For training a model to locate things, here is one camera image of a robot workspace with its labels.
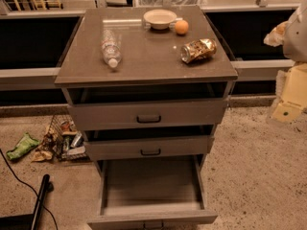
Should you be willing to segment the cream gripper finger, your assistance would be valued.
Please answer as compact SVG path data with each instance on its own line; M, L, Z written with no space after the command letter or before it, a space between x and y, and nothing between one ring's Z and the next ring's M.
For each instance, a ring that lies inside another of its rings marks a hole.
M276 76L276 98L269 111L269 119L290 123L307 108L307 64L296 63L287 72Z
M286 30L287 22L284 21L274 27L269 34L264 38L266 45L277 47L284 43L284 34Z

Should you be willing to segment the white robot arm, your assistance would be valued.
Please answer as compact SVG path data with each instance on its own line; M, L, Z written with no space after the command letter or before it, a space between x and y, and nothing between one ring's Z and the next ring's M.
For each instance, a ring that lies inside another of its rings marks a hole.
M287 72L277 73L276 99L270 113L272 120L290 123L307 108L307 1L274 27L264 43L281 46L284 57L295 63Z

